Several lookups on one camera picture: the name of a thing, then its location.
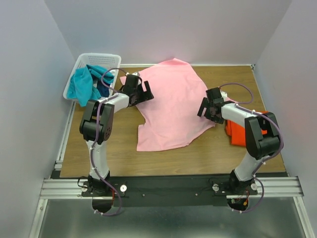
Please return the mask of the pink t shirt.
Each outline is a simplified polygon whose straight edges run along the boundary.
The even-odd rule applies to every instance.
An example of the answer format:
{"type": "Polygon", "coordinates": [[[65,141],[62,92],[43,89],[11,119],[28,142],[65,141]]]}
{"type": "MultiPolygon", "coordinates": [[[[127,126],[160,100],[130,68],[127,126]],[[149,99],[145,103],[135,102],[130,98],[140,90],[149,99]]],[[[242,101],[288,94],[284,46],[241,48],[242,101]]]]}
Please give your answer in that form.
{"type": "Polygon", "coordinates": [[[189,63],[167,60],[139,74],[149,83],[154,98],[136,106],[145,119],[138,127],[137,151],[185,147],[215,126],[197,115],[207,86],[189,63]]]}

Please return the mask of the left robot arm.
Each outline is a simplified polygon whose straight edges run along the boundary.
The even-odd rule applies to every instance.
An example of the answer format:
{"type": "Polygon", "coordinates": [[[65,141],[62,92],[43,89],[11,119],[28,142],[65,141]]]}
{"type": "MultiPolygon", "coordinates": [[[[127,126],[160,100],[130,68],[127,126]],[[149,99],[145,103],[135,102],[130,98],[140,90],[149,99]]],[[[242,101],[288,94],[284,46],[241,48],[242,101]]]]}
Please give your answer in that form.
{"type": "Polygon", "coordinates": [[[125,83],[119,91],[102,101],[89,100],[80,126],[90,158],[88,182],[82,186],[88,192],[106,195],[111,188],[107,178],[110,172],[106,161],[106,141],[110,138],[114,114],[154,98],[148,81],[143,81],[138,72],[126,74],[125,83]]]}

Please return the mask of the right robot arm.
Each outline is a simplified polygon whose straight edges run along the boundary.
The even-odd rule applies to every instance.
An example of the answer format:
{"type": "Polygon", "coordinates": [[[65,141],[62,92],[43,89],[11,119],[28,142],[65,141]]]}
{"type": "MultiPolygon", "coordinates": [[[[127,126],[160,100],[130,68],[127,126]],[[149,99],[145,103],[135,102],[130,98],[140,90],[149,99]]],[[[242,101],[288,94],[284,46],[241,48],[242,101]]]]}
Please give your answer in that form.
{"type": "Polygon", "coordinates": [[[239,166],[230,173],[227,183],[233,194],[249,187],[261,165],[278,155],[284,146],[274,113],[251,111],[236,102],[226,101],[218,87],[206,91],[197,116],[219,124],[230,120],[245,129],[247,152],[239,166]]]}

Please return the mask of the navy blue t shirt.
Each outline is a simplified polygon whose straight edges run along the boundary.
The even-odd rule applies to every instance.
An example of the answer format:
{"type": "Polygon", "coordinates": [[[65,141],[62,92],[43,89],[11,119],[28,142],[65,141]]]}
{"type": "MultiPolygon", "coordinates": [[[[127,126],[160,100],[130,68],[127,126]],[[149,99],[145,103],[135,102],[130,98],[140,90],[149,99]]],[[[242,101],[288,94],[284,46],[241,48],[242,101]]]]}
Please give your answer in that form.
{"type": "Polygon", "coordinates": [[[98,91],[99,91],[99,93],[100,93],[100,95],[102,97],[108,97],[109,96],[109,88],[108,88],[108,86],[110,86],[111,83],[107,83],[106,82],[105,84],[106,84],[106,86],[104,84],[102,84],[102,82],[100,80],[97,82],[97,89],[98,89],[98,91]]]}

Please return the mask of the white plastic laundry basket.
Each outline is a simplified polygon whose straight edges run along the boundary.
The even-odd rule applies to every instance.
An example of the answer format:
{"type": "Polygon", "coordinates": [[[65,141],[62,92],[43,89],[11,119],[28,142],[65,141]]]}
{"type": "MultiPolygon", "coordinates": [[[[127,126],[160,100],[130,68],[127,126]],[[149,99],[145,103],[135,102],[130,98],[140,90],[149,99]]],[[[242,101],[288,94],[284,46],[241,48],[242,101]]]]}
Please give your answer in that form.
{"type": "Polygon", "coordinates": [[[89,65],[98,65],[106,69],[120,67],[121,65],[121,56],[114,55],[114,54],[102,54],[102,53],[83,53],[80,54],[77,58],[75,65],[71,71],[71,74],[69,76],[69,79],[66,83],[63,97],[64,99],[69,100],[67,97],[67,91],[69,88],[70,80],[72,75],[75,73],[75,70],[78,68],[83,68],[87,64],[89,65]]]}

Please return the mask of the orange folded t shirt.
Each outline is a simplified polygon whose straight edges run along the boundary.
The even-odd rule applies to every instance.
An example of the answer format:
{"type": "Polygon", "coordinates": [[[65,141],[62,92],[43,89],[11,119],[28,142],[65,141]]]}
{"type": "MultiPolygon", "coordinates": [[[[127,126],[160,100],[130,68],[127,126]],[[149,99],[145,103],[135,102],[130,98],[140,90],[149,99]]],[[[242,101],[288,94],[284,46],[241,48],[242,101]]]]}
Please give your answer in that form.
{"type": "Polygon", "coordinates": [[[246,147],[245,136],[245,119],[255,118],[255,114],[246,112],[232,112],[226,110],[223,114],[226,119],[225,131],[228,136],[231,137],[231,144],[236,146],[246,147]]]}

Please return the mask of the teal t shirt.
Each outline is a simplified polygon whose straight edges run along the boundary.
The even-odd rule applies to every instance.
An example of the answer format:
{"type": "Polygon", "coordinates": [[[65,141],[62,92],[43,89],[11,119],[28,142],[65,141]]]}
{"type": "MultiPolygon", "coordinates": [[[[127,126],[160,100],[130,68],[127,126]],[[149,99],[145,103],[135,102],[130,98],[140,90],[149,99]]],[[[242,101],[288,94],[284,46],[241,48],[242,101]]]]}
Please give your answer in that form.
{"type": "Polygon", "coordinates": [[[89,100],[100,99],[102,96],[97,89],[97,82],[101,81],[106,71],[106,68],[89,64],[76,69],[70,80],[67,97],[77,99],[81,107],[85,107],[89,100]]]}

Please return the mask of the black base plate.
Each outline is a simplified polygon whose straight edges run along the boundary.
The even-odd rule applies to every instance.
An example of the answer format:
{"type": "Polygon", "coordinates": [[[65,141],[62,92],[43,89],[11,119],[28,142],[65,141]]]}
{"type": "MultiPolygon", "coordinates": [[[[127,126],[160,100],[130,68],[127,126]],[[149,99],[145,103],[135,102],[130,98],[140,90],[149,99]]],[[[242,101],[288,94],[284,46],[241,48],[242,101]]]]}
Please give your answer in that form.
{"type": "Polygon", "coordinates": [[[253,181],[231,188],[228,174],[106,178],[110,186],[95,178],[78,179],[83,197],[92,197],[94,208],[226,206],[230,196],[256,195],[253,181]]]}

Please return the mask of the aluminium frame rail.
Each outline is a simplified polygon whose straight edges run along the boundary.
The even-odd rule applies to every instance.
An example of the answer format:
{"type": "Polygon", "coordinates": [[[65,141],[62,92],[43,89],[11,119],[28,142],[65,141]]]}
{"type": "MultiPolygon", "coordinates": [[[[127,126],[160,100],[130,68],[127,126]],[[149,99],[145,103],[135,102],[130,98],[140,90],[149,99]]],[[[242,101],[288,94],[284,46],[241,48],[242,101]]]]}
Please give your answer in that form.
{"type": "Polygon", "coordinates": [[[77,185],[78,179],[45,179],[40,199],[87,199],[77,185]]]}

